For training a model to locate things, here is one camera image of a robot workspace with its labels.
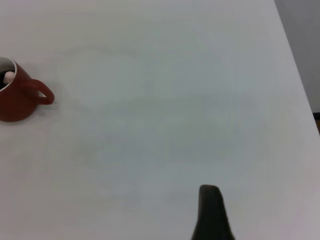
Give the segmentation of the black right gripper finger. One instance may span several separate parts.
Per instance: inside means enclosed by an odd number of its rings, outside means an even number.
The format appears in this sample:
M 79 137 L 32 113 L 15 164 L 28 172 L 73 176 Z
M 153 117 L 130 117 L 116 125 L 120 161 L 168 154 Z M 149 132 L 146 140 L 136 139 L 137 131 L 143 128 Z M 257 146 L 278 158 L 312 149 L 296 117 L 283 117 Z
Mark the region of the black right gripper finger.
M 199 188 L 198 215 L 193 240 L 234 240 L 223 195 L 215 185 Z

